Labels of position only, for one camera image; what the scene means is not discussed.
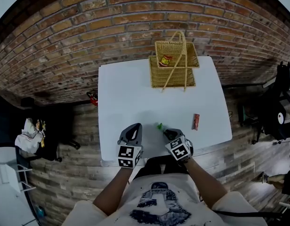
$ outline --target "table top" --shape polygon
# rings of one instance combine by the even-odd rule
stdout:
[[[102,159],[114,161],[121,132],[134,123],[143,125],[142,158],[169,154],[159,123],[182,130],[194,149],[232,139],[224,93],[209,56],[199,56],[193,69],[195,87],[153,89],[148,59],[119,62],[99,68],[98,116]],[[192,129],[199,114],[198,131]]]

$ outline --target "cable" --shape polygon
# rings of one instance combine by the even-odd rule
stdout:
[[[281,144],[281,143],[288,143],[288,142],[290,142],[290,141],[278,141],[277,143],[275,143],[275,145],[276,144]]]

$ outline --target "red snack packet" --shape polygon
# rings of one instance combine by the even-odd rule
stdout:
[[[162,67],[167,67],[171,59],[172,59],[171,56],[164,55],[161,61],[159,62],[159,65]]]
[[[200,115],[199,114],[194,114],[194,118],[193,118],[193,129],[194,130],[198,129],[199,121],[200,121]]]

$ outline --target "white t-shirt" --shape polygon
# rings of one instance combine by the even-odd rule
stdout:
[[[230,192],[212,208],[257,212],[239,192]],[[79,201],[63,226],[267,226],[263,218],[238,218],[213,212],[200,203],[187,174],[150,175],[133,180],[119,208],[106,216],[91,201]]]

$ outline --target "forearm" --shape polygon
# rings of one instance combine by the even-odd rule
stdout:
[[[227,190],[224,186],[201,168],[193,158],[188,159],[185,166],[209,208],[226,195]]]
[[[106,215],[109,216],[117,210],[132,171],[133,169],[121,168],[114,179],[93,201],[93,204]]]

